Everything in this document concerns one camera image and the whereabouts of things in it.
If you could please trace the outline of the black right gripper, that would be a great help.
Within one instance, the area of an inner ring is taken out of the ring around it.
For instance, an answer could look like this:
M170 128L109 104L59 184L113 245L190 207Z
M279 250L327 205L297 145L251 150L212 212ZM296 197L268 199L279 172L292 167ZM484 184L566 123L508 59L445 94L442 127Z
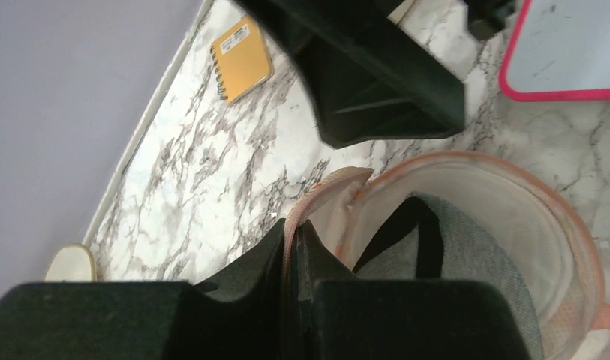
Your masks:
M464 0L467 30L488 41L515 0ZM444 139L466 127L464 84L372 1L249 0L240 6L288 55L317 131L342 149L369 140Z

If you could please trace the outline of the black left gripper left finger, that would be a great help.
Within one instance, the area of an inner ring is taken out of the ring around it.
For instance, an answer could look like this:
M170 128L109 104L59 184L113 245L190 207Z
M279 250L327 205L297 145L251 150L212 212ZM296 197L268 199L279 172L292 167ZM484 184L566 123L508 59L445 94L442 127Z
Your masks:
M196 284L20 284L0 298L0 359L275 359L283 228Z

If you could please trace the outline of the floral mesh laundry bag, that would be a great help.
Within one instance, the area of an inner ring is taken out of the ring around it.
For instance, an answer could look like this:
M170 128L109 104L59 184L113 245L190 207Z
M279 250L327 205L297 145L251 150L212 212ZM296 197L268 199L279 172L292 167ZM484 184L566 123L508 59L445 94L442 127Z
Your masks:
M284 264L297 228L310 221L323 246L353 271L380 226L414 193L452 203L506 251L533 299L542 359L610 359L610 304L584 221L537 177L497 157L443 151L379 176L353 166L331 173L290 210Z

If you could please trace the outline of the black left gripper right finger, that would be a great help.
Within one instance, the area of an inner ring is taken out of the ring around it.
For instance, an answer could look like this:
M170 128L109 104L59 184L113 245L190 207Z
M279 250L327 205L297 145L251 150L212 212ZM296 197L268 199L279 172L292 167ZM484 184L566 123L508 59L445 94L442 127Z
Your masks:
M469 280L360 280L310 222L290 257L292 359L527 359L504 297Z

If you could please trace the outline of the grey black bra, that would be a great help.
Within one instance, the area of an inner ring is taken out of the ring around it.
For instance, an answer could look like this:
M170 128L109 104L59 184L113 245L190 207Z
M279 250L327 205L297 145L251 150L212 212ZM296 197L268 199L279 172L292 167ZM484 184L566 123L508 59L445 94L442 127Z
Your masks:
M368 243L355 273L367 279L481 281L508 302L532 359L543 359L536 308L521 272L487 230L450 202L408 197Z

